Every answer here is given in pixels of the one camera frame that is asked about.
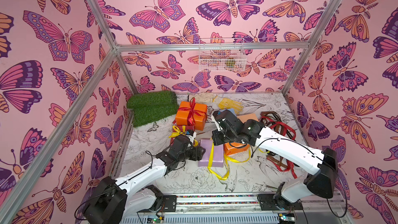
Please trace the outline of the yellow ribbon on red box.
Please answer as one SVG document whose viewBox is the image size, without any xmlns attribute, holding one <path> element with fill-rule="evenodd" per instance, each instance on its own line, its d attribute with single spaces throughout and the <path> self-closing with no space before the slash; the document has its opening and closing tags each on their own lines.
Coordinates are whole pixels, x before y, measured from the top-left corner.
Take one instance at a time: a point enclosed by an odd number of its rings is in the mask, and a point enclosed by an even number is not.
<svg viewBox="0 0 398 224">
<path fill-rule="evenodd" d="M 196 140 L 197 133 L 195 131 L 195 127 L 191 125 L 174 125 L 173 131 L 169 136 L 169 138 L 171 139 L 170 144 L 172 145 L 175 138 L 182 135 L 188 136 L 194 147 L 197 147 L 199 145 L 199 142 Z"/>
</svg>

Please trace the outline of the peach gift box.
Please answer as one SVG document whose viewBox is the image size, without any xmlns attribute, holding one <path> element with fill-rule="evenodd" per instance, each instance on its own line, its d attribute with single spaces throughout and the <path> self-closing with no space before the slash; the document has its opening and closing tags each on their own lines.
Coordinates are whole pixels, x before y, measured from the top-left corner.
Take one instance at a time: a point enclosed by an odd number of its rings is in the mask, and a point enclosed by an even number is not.
<svg viewBox="0 0 398 224">
<path fill-rule="evenodd" d="M 252 113 L 252 114 L 245 114 L 245 115 L 239 115 L 237 116 L 237 118 L 243 123 L 245 124 L 246 122 L 259 122 L 258 121 L 258 117 L 256 116 L 256 114 Z"/>
</svg>

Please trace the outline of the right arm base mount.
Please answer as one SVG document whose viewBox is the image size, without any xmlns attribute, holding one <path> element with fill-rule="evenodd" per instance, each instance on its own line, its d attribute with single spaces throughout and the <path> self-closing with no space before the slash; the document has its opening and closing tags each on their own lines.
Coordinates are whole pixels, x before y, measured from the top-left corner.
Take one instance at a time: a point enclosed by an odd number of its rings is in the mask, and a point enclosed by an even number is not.
<svg viewBox="0 0 398 224">
<path fill-rule="evenodd" d="M 299 201 L 291 203 L 282 197 L 282 188 L 285 183 L 281 183 L 274 194 L 263 193 L 257 196 L 262 211 L 292 211 L 303 210 Z"/>
</svg>

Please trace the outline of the green artificial grass mat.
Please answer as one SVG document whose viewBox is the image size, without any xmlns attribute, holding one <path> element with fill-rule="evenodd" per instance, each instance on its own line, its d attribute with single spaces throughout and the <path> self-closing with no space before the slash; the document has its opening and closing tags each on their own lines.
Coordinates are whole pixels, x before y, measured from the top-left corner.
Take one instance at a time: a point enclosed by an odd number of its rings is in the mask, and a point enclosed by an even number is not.
<svg viewBox="0 0 398 224">
<path fill-rule="evenodd" d="M 141 127 L 175 115 L 179 104 L 176 93 L 158 91 L 133 95 L 128 99 L 126 107 L 133 112 L 133 126 Z"/>
</svg>

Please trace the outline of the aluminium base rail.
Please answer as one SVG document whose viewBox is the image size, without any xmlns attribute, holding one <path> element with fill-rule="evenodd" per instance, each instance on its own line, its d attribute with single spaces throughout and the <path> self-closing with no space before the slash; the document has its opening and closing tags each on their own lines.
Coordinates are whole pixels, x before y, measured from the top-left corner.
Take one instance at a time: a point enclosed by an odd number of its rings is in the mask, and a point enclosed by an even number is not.
<svg viewBox="0 0 398 224">
<path fill-rule="evenodd" d="M 303 210 L 262 211 L 257 196 L 237 194 L 177 194 L 176 212 L 137 212 L 119 224 L 349 224 L 363 215 L 341 200 L 310 199 Z"/>
</svg>

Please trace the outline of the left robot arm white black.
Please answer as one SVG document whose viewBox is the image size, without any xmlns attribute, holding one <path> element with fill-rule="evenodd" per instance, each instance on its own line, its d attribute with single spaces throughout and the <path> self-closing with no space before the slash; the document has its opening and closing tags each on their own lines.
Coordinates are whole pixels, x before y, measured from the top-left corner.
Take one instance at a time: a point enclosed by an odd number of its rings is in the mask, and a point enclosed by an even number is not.
<svg viewBox="0 0 398 224">
<path fill-rule="evenodd" d="M 118 224 L 123 218 L 162 208 L 163 193 L 152 182 L 175 171 L 180 163 L 200 161 L 206 151 L 193 144 L 190 135 L 180 135 L 167 148 L 151 156 L 151 162 L 116 179 L 102 179 L 91 197 L 81 204 L 84 220 L 90 224 Z"/>
</svg>

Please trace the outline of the purple gift box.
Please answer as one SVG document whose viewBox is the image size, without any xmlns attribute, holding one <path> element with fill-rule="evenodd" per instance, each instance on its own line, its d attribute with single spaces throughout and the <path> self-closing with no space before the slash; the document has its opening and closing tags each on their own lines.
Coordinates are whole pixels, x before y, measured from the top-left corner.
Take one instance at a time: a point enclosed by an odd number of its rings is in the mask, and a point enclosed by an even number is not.
<svg viewBox="0 0 398 224">
<path fill-rule="evenodd" d="M 205 149 L 202 159 L 198 162 L 198 167 L 207 167 L 212 162 L 213 168 L 224 167 L 224 150 L 223 146 L 215 146 L 210 139 L 201 139 L 200 146 Z"/>
</svg>

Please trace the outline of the dark red gift box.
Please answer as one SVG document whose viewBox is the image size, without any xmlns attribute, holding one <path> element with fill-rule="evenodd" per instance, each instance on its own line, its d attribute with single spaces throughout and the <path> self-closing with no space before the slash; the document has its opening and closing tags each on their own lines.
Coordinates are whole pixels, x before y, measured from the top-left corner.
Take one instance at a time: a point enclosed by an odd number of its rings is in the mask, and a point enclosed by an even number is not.
<svg viewBox="0 0 398 224">
<path fill-rule="evenodd" d="M 169 136 L 170 144 L 172 145 L 174 143 L 174 140 L 176 137 L 178 137 L 180 135 L 185 135 L 186 130 L 194 130 L 195 131 L 195 127 L 191 126 L 191 125 L 174 125 L 173 129 L 172 129 L 172 133 Z"/>
</svg>

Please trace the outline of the light blue gift box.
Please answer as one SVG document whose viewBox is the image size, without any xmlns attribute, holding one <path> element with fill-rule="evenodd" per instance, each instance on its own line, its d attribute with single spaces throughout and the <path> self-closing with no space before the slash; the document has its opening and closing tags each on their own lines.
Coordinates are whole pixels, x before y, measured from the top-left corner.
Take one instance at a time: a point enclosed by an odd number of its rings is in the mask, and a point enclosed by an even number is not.
<svg viewBox="0 0 398 224">
<path fill-rule="evenodd" d="M 213 115 L 214 117 L 216 117 L 216 116 L 220 115 L 223 111 L 224 111 L 224 110 L 214 111 L 214 112 L 212 113 L 212 115 Z"/>
</svg>

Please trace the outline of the white work glove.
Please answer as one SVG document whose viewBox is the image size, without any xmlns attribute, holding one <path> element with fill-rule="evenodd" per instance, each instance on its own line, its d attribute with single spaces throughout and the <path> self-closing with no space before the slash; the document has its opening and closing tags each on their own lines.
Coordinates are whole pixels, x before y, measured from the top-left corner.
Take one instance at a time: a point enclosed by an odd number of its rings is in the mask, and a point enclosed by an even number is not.
<svg viewBox="0 0 398 224">
<path fill-rule="evenodd" d="M 189 100 L 195 99 L 195 101 L 200 104 L 212 103 L 215 97 L 216 95 L 211 92 L 202 92 L 188 95 Z"/>
</svg>

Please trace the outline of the orange gift box front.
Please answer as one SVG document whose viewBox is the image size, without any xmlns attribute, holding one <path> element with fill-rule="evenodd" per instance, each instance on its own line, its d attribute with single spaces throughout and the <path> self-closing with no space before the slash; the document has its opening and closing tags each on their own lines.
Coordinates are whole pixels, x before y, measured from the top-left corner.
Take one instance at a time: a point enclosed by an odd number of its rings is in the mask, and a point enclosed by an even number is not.
<svg viewBox="0 0 398 224">
<path fill-rule="evenodd" d="M 226 156 L 231 156 L 240 152 L 247 151 L 250 148 L 249 145 L 247 144 L 241 144 L 241 143 L 225 143 L 223 145 L 223 150 L 224 154 Z"/>
</svg>

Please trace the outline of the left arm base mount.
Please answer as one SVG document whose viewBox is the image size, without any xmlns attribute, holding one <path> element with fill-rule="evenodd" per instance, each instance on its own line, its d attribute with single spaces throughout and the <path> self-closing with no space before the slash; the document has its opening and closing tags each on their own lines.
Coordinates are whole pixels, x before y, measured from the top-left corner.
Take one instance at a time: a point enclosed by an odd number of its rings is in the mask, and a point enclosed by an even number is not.
<svg viewBox="0 0 398 224">
<path fill-rule="evenodd" d="M 176 212 L 176 195 L 165 195 L 154 185 L 144 188 L 143 193 L 145 200 L 141 212 Z"/>
</svg>

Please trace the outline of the yellow ribbon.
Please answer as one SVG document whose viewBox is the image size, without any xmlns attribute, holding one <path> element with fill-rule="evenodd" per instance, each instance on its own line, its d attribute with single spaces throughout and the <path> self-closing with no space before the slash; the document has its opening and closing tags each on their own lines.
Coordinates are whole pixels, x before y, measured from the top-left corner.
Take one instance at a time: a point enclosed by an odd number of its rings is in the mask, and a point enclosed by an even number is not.
<svg viewBox="0 0 398 224">
<path fill-rule="evenodd" d="M 213 163 L 214 163 L 214 154 L 215 154 L 215 145 L 212 144 L 211 145 L 211 150 L 210 150 L 210 154 L 209 154 L 209 161 L 207 164 L 207 169 L 208 172 L 212 175 L 214 175 L 218 180 L 227 180 L 230 176 L 230 166 L 229 166 L 229 162 L 232 163 L 245 163 L 248 162 L 251 158 L 254 157 L 255 151 L 253 149 L 248 150 L 248 158 L 244 161 L 240 161 L 240 160 L 236 160 L 234 158 L 231 158 L 229 156 L 226 156 L 224 154 L 224 152 L 222 152 L 222 166 L 226 168 L 226 173 L 224 175 L 221 175 L 219 173 L 217 173 L 216 171 L 214 171 L 213 168 Z"/>
<path fill-rule="evenodd" d="M 196 140 L 197 133 L 195 131 L 195 127 L 191 125 L 174 125 L 173 131 L 169 136 L 169 138 L 171 139 L 170 144 L 172 145 L 175 138 L 182 135 L 188 136 L 194 147 L 197 147 L 199 145 L 199 142 Z"/>
</svg>

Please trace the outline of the black printed ribbon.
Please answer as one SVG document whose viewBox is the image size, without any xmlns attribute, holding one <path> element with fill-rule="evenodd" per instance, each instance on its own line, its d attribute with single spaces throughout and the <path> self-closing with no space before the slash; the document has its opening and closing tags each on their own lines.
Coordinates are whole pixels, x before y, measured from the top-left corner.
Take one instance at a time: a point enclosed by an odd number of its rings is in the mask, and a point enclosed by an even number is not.
<svg viewBox="0 0 398 224">
<path fill-rule="evenodd" d="M 274 130 L 276 133 L 295 141 L 296 131 L 286 123 L 282 122 L 282 119 L 278 113 L 274 111 L 262 112 L 261 122 L 263 122 L 265 126 Z"/>
</svg>

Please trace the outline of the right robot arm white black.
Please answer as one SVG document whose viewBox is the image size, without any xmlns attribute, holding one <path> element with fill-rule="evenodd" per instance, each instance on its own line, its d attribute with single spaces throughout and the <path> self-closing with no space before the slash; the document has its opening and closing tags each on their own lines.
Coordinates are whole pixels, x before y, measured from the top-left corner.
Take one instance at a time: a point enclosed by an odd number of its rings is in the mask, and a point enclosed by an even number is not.
<svg viewBox="0 0 398 224">
<path fill-rule="evenodd" d="M 280 184 L 273 196 L 276 203 L 291 204 L 312 195 L 333 198 L 338 172 L 337 153 L 332 149 L 302 145 L 257 120 L 242 122 L 228 110 L 214 112 L 211 119 L 217 127 L 212 132 L 214 145 L 234 142 L 266 149 L 305 170 L 303 176 Z"/>
</svg>

